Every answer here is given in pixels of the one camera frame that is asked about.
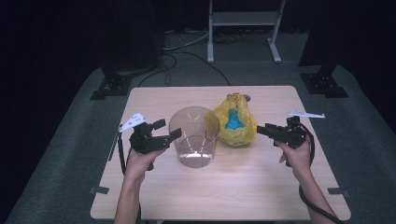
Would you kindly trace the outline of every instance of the human hand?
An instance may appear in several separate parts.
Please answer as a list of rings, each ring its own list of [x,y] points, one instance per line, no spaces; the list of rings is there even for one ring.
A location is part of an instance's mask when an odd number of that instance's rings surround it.
[[[293,149],[286,145],[285,143],[277,142],[275,143],[282,149],[283,154],[279,159],[282,163],[288,160],[291,168],[293,169],[293,174],[297,180],[301,180],[305,175],[311,173],[310,168],[310,153],[311,153],[311,140],[308,135],[305,136],[305,141],[297,148]]]
[[[155,161],[155,159],[163,154],[166,149],[152,151],[148,154],[142,154],[131,149],[129,153],[125,177],[131,182],[137,182],[141,184],[145,179],[145,172],[149,168],[149,165]]]

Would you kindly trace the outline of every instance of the black cable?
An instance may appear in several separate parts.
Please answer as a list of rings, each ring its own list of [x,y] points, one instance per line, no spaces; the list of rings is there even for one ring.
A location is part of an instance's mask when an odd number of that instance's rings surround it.
[[[146,81],[147,79],[149,79],[150,77],[153,77],[153,76],[155,76],[155,75],[157,75],[157,74],[160,74],[160,73],[162,73],[162,72],[169,71],[170,69],[172,69],[173,67],[176,66],[176,64],[177,64],[177,59],[176,59],[174,56],[168,55],[168,54],[164,54],[164,55],[173,58],[173,59],[175,60],[174,63],[173,63],[170,67],[166,67],[166,66],[165,66],[166,69],[163,69],[163,70],[161,70],[161,71],[159,71],[159,72],[155,72],[155,73],[150,74],[150,75],[148,75],[147,77],[143,78],[143,80],[141,80],[141,81],[139,82],[139,84],[137,84],[137,87],[140,87],[140,86],[143,84],[143,82],[145,82],[145,81]]]
[[[180,46],[177,46],[177,47],[173,47],[173,48],[163,48],[163,51],[164,52],[172,52],[173,50],[182,49],[182,48],[185,48],[187,46],[203,43],[204,40],[207,40],[207,36],[208,35],[209,35],[209,32],[206,32],[204,35],[202,35],[202,36],[200,36],[198,38],[195,38],[195,39],[193,39],[192,41],[190,41],[190,42],[188,42],[186,44],[183,44],[183,45],[180,45]]]
[[[135,224],[140,224],[141,220],[142,220],[142,206],[140,206],[140,203],[139,203],[139,211],[137,212],[137,218],[136,218]]]
[[[218,35],[215,35],[213,42],[218,45],[231,45],[231,44],[240,42],[242,40],[244,40],[244,36],[241,34],[237,34],[237,35],[218,34]]]
[[[120,155],[121,170],[122,170],[122,174],[125,175],[126,167],[125,167],[125,158],[124,158],[124,155],[123,155],[123,146],[122,146],[121,135],[122,135],[122,133],[119,132],[119,134],[117,136],[118,137],[117,142],[119,144],[119,155]]]
[[[192,56],[194,56],[194,57],[200,59],[201,61],[203,61],[204,63],[206,63],[208,66],[210,66],[210,67],[212,67],[213,69],[215,69],[216,71],[218,71],[218,72],[224,77],[224,79],[225,79],[225,81],[227,82],[227,84],[228,84],[229,86],[231,86],[231,83],[230,83],[230,81],[228,80],[228,78],[227,78],[217,67],[215,67],[215,66],[213,66],[212,64],[208,63],[205,59],[199,57],[198,55],[195,55],[195,54],[190,53],[190,52],[187,52],[187,51],[176,51],[176,52],[172,52],[172,53],[185,53],[185,54],[190,54],[190,55],[192,55]]]
[[[165,65],[163,67],[165,67],[165,74],[166,74],[164,83],[165,83],[166,87],[169,87],[172,82],[172,73],[168,67],[166,67]]]
[[[319,214],[323,215],[324,217],[328,218],[329,220],[331,220],[334,223],[337,223],[337,224],[344,223],[340,219],[338,219],[338,217],[333,216],[332,214],[326,212],[325,210],[323,210],[323,209],[317,207],[316,205],[312,204],[311,202],[309,202],[308,199],[305,197],[301,186],[299,187],[298,191],[299,191],[301,200],[303,200],[303,203],[305,203],[306,206],[310,207],[312,210],[318,212]]]

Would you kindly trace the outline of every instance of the transparent cup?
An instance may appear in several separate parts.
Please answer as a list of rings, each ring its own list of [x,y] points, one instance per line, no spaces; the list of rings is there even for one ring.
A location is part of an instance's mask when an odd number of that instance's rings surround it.
[[[190,168],[203,168],[213,161],[219,135],[219,120],[209,109],[190,106],[176,112],[169,121],[169,132],[181,128],[174,141],[178,160]]]

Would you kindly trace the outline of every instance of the metal shelf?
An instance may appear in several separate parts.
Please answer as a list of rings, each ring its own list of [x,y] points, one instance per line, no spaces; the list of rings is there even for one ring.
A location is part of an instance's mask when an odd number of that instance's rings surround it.
[[[275,41],[279,24],[282,19],[283,8],[286,0],[280,1],[278,11],[254,11],[254,12],[214,12],[213,0],[209,1],[209,36],[207,40],[207,61],[213,63],[215,56],[213,52],[213,27],[214,26],[247,26],[247,25],[273,25],[274,31],[267,39],[268,46],[273,54],[275,63],[282,63],[277,51]]]
[[[214,26],[275,25],[277,12],[213,12]]]

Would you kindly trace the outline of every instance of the black stand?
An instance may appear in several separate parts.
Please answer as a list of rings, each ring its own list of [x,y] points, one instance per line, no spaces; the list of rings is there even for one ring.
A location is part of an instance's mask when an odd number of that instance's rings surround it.
[[[104,100],[107,96],[125,96],[128,94],[132,77],[117,74],[110,65],[101,67],[105,75],[99,90],[94,91],[90,100]]]
[[[348,97],[344,88],[338,86],[332,78],[336,65],[337,63],[325,63],[317,73],[300,74],[309,93],[324,94],[327,98]]]

